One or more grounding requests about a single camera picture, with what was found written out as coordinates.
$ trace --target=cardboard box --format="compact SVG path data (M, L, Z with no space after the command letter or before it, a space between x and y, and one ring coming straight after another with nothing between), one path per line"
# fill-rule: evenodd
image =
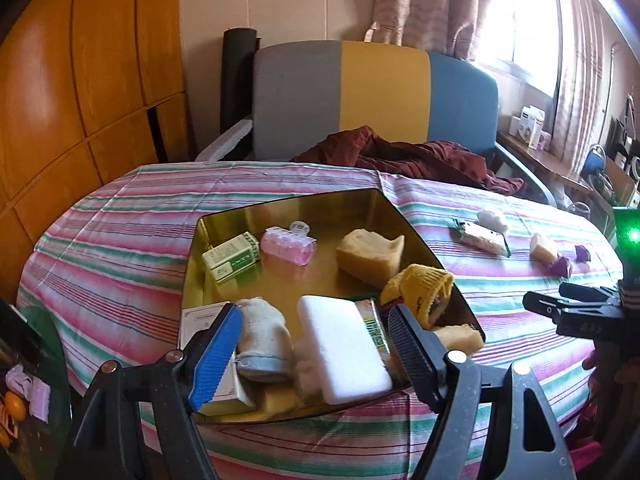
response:
M198 330L209 328L226 304L227 302L224 301L183 310L180 317L180 348L184 349ZM248 388L236 372L236 353L234 352L226 365L213 398L202 405L200 413L223 415L253 410L255 410L255 404L249 396Z
M605 173L609 175L611 179L611 185L613 186L613 192L616 194L620 205L630 206L634 200L636 192L636 183L628 176L623 170L616 166L609 157L605 164Z

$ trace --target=yellow chair panel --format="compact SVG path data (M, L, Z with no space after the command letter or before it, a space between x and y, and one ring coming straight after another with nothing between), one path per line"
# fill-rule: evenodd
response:
M340 130L366 124L390 142L424 142L430 103L431 65L426 52L382 43L342 42Z

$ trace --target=pink plastic container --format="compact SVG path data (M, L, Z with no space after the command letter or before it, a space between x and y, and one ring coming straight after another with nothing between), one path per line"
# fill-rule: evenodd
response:
M267 254L305 266L316 252L316 240L308 237L309 226L295 221L289 229L269 227L260 240L260 248Z

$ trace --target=dark red cloth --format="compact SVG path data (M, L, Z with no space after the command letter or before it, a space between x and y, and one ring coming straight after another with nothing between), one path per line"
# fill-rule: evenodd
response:
M328 136L292 162L364 168L487 189L503 195L516 193L520 178L499 178L486 166L484 157L455 142L436 140L423 144L387 142L369 126Z
M588 478L588 469L602 456L602 445L593 438L596 410L596 402L589 402L578 416L576 427L566 437L578 480L583 474Z

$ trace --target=wooden shelf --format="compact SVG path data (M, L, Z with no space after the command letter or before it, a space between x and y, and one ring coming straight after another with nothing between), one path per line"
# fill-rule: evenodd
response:
M555 175L567 186L577 189L578 191L591 192L591 186L589 186L587 181L551 153L532 150L516 137L510 136L509 134L498 133L498 142L514 155L520 155L526 162L532 162L537 169Z

